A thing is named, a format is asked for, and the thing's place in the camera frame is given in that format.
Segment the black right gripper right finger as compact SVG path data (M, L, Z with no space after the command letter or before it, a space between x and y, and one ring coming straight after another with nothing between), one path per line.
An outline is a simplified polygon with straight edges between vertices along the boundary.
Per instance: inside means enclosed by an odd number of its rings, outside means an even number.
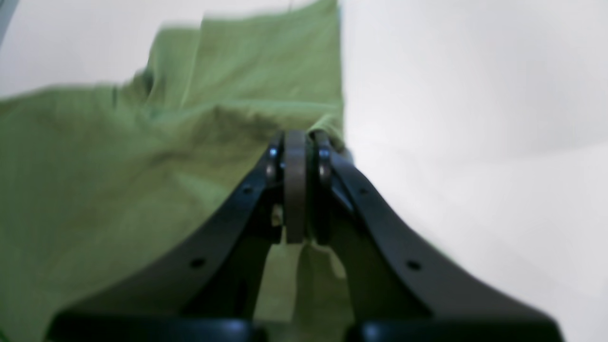
M311 134L311 236L347 273L348 342L561 342L553 318L475 278L408 227L371 182Z

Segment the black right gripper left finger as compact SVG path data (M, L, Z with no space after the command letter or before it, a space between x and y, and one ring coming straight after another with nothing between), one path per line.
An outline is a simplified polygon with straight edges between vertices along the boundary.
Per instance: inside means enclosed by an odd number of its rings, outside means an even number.
M57 314L49 342L265 342L252 322L269 248L307 228L306 132L280 133L213 215L141 271Z

